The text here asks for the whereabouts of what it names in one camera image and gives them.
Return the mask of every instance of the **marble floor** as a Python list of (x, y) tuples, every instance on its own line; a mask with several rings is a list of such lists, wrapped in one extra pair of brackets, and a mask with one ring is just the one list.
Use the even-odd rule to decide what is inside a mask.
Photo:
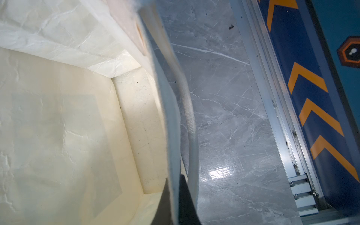
[[(229, 1), (157, 3), (193, 100), (202, 224), (301, 224)], [(154, 42), (153, 47), (180, 105), (181, 154), (187, 167), (179, 91)]]

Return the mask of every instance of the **white bag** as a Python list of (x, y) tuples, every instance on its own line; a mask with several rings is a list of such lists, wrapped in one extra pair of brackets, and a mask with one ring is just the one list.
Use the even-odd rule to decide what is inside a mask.
[(0, 224), (150, 224), (166, 178), (177, 224), (179, 108), (138, 14), (154, 5), (139, 2), (0, 6)]

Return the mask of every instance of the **orange hexagon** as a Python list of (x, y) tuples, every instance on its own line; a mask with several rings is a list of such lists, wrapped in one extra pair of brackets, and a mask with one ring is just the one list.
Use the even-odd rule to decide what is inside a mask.
[(360, 68), (360, 36), (350, 36), (337, 50), (343, 66)]

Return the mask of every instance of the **orange arrow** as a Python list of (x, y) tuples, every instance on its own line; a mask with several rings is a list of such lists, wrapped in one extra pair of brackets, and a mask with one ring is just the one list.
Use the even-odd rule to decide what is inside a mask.
[(328, 88), (326, 87), (326, 84), (325, 84), (325, 81), (324, 81), (323, 78), (321, 78), (320, 76), (314, 74), (313, 72), (306, 69), (302, 65), (300, 65), (298, 63), (294, 63), (293, 69), (291, 71), (290, 79), (289, 79), (289, 82), (288, 82), (288, 87), (289, 87), (289, 90), (290, 90), (290, 94), (292, 94), (292, 92), (294, 90), (294, 87), (295, 87), (295, 84), (296, 84), (296, 81), (297, 81), (297, 78), (299, 77), (299, 75), (302, 75), (303, 77), (305, 77), (306, 79), (308, 79), (309, 81), (314, 83), (319, 88), (321, 88), (324, 91), (328, 92)]
[(326, 148), (330, 154), (337, 160), (339, 163), (347, 170), (349, 173), (358, 181), (359, 176), (357, 175), (355, 167), (349, 163), (323, 136), (319, 135), (315, 143), (311, 147), (311, 154), (313, 159), (316, 157)]
[(273, 23), (274, 9), (275, 5), (281, 5), (289, 8), (298, 9), (299, 7), (296, 4), (295, 0), (270, 0), (269, 10), (267, 12), (267, 27), (269, 32), (271, 31), (271, 24)]
[(337, 132), (339, 132), (342, 136), (344, 136), (344, 132), (341, 129), (340, 123), (308, 98), (306, 99), (305, 104), (302, 107), (299, 115), (299, 119), (302, 126), (304, 126), (311, 111), (313, 111), (318, 116), (320, 116), (321, 119), (323, 119), (326, 123), (332, 126)]

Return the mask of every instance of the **bolt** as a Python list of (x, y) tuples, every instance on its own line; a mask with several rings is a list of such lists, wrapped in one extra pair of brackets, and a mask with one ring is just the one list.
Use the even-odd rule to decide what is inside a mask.
[(319, 196), (319, 194), (316, 191), (312, 191), (312, 195), (316, 198)]

